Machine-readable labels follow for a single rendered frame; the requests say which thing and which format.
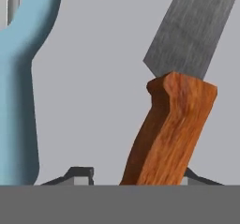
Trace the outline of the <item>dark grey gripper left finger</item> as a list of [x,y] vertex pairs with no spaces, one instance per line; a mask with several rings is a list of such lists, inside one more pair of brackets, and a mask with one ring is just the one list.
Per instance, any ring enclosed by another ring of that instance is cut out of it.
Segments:
[[44,186],[92,186],[93,167],[70,167],[66,174],[44,183]]

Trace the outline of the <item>light blue peeler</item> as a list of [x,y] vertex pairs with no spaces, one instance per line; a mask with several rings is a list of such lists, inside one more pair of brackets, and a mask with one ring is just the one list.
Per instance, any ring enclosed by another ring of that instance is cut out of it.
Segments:
[[38,179],[32,61],[51,33],[61,0],[22,0],[0,31],[0,186]]

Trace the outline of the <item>wooden handled knife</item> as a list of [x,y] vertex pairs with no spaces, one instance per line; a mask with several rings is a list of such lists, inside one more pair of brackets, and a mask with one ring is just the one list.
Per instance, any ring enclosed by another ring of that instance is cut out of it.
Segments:
[[152,107],[129,153],[121,185],[182,182],[218,88],[206,82],[235,0],[172,0],[143,58],[155,75]]

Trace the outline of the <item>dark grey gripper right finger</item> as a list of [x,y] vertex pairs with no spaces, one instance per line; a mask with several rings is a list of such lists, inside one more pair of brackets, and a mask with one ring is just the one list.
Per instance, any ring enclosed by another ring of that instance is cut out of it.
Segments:
[[210,185],[210,186],[220,186],[220,183],[213,180],[201,177],[197,175],[190,168],[187,168],[184,177],[181,182],[182,186],[194,186],[194,185]]

